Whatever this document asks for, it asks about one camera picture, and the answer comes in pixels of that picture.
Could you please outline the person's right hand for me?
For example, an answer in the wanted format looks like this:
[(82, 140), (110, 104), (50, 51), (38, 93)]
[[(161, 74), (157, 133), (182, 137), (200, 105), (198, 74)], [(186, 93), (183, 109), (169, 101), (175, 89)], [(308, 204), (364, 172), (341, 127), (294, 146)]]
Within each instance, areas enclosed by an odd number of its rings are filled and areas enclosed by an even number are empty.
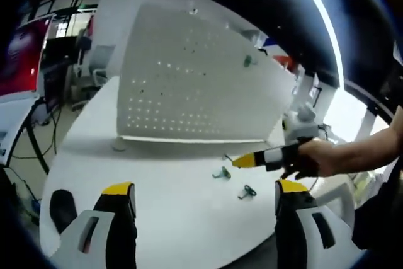
[(284, 169), (281, 179), (295, 174), (295, 179), (330, 177), (335, 174), (334, 149), (330, 142), (312, 140), (298, 147), (292, 164)]

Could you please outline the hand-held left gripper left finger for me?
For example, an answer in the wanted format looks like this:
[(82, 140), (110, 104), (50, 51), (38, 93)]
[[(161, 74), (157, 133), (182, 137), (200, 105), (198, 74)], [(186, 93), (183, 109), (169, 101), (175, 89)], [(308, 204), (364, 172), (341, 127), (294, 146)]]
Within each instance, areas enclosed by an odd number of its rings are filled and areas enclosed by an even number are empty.
[(50, 261), (55, 268), (136, 268), (135, 185), (104, 189), (93, 209), (77, 213), (74, 197), (56, 190), (50, 216), (60, 244)]

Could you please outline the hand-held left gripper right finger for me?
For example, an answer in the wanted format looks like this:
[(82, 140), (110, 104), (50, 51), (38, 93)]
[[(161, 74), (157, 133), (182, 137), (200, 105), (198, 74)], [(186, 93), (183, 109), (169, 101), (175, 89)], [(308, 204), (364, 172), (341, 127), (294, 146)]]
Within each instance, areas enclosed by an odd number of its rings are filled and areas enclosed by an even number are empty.
[(355, 204), (345, 183), (315, 198), (295, 181), (275, 183), (278, 268), (351, 268)]

